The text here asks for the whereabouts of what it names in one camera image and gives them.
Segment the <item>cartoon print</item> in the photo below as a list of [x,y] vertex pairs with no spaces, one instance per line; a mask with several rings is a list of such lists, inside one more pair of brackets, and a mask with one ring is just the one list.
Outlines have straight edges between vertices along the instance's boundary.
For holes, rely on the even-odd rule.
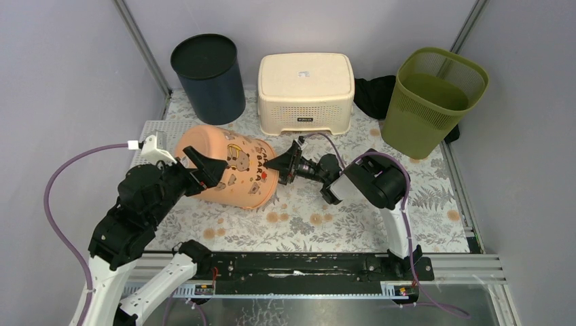
[[250,191],[248,192],[248,194],[256,194],[258,192],[258,190],[260,189],[260,186],[258,185],[258,182],[255,182],[252,184],[252,187],[250,188]]
[[236,139],[236,137],[232,136],[232,133],[228,130],[224,130],[222,133],[224,134],[224,137],[229,141]]
[[266,177],[267,177],[267,176],[268,176],[268,175],[266,174],[266,172],[263,172],[261,175],[257,175],[257,176],[256,176],[256,181],[261,181],[261,180],[262,180],[262,182],[266,182]]
[[236,176],[235,175],[231,175],[230,176],[230,180],[228,180],[228,185],[234,185],[236,182]]
[[220,190],[224,190],[224,188],[226,188],[226,184],[224,182],[219,182],[215,190],[219,192]]
[[238,145],[228,145],[228,156],[226,158],[228,166],[232,170],[250,171],[250,154],[243,151]]

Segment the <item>green waste basket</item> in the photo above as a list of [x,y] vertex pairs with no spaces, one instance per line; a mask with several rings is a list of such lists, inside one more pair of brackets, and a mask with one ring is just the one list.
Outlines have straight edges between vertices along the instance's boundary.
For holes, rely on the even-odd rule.
[[414,159],[426,158],[484,94],[481,66],[439,48],[423,48],[400,67],[382,138]]

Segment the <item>orange plastic container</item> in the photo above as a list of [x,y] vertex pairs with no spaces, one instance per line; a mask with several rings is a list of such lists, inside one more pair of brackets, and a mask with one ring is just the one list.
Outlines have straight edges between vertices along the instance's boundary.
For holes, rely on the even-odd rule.
[[264,167],[264,162],[276,157],[267,142],[214,126],[195,126],[184,133],[176,146],[176,156],[186,167],[193,168],[187,158],[183,159],[186,157],[183,149],[187,146],[209,158],[228,162],[218,186],[194,198],[255,209],[276,191],[278,171]]

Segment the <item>metal rod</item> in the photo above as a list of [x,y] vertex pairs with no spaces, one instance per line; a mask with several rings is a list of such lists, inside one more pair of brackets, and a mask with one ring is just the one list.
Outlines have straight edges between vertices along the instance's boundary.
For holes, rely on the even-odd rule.
[[134,20],[132,13],[128,9],[126,2],[124,2],[124,0],[113,0],[113,2],[114,5],[116,6],[116,9],[118,10],[118,13],[120,14],[120,17],[124,21],[124,24],[126,24],[126,29],[128,29],[128,32],[130,33],[130,35],[134,39],[134,42],[136,43],[136,47],[138,48],[140,54],[144,58],[144,61],[146,62],[148,69],[150,69],[152,77],[154,77],[156,83],[158,84],[158,87],[160,87],[164,95],[169,97],[171,93],[170,86],[168,85],[168,82],[166,81],[166,78],[164,77],[162,70],[160,70],[158,63],[156,62],[154,56],[152,55],[150,48],[146,44],[146,41],[142,36],[142,32],[140,32],[140,28],[136,24],[136,21]]

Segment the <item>table surface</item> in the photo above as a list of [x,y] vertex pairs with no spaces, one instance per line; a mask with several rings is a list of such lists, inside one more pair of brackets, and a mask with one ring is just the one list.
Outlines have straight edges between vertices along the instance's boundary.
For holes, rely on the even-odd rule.
[[[247,90],[245,95],[245,112],[222,128],[263,139],[278,153],[287,150],[298,135],[305,134],[264,135],[259,129],[255,92]],[[189,120],[186,122],[190,126],[203,124],[182,90],[173,92],[166,120]],[[169,135],[169,138],[177,141],[183,131]],[[353,110],[350,131],[331,136],[331,139],[346,162],[371,147],[392,155],[407,168],[412,181],[410,217],[415,237],[424,252],[469,252],[448,168],[439,147],[428,158],[413,160],[387,145],[380,136],[378,122],[357,107]],[[323,137],[312,137],[307,143],[304,150],[307,158],[318,160],[323,154],[333,152]],[[168,150],[172,153],[174,145],[174,141],[168,142]],[[278,185],[272,199],[254,210],[203,200],[184,200],[185,204],[176,206],[159,225],[156,238],[147,250],[170,250],[177,243],[189,239],[197,240],[213,251],[387,250],[386,230],[376,207],[362,196],[347,198],[339,205],[328,205],[319,190],[318,183],[297,178],[291,185]]]

